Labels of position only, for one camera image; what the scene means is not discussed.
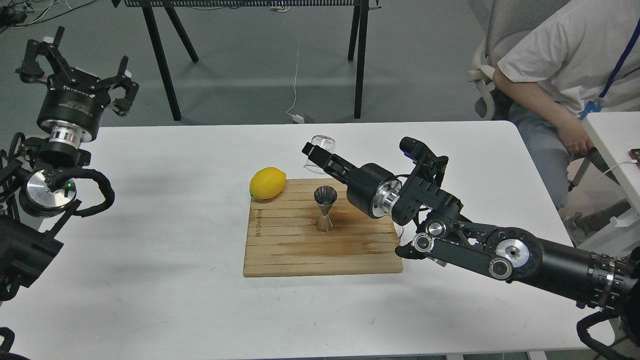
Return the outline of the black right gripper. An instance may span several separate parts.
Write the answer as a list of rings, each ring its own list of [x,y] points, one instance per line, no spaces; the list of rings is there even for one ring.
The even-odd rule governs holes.
[[[393,173],[373,162],[356,167],[311,142],[306,142],[302,153],[323,173],[345,184],[347,200],[364,214],[379,219],[390,213],[402,187]]]

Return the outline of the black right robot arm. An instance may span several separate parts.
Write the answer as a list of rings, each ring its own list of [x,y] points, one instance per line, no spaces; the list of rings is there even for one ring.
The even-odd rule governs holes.
[[[403,259],[432,259],[498,281],[518,281],[598,309],[579,320],[579,340],[607,360],[625,355],[599,342],[589,328],[618,319],[625,337],[639,344],[639,249],[615,257],[556,243],[518,227],[473,222],[463,204],[441,189],[448,157],[435,155],[412,137],[398,144],[414,164],[405,181],[375,163],[361,167],[318,145],[306,143],[307,158],[346,185],[347,200],[370,218],[390,215],[393,223],[416,225],[407,244],[395,248]]]

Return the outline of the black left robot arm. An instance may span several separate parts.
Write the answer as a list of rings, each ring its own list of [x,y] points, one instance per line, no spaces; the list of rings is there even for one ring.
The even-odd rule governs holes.
[[[130,111],[139,86],[122,57],[116,75],[100,78],[70,66],[61,55],[64,27],[52,38],[30,39],[21,66],[25,84],[44,84],[36,123],[46,137],[14,134],[1,151],[1,301],[29,288],[62,249],[57,234],[73,216],[91,217],[110,208],[115,192],[108,178],[90,169],[83,143],[98,137],[106,109]]]

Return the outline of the person's hand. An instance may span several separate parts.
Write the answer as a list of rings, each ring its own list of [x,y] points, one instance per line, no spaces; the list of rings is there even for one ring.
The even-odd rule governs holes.
[[[583,123],[578,118],[562,120],[557,125],[557,134],[567,151],[574,155],[584,156],[595,145],[587,134]]]

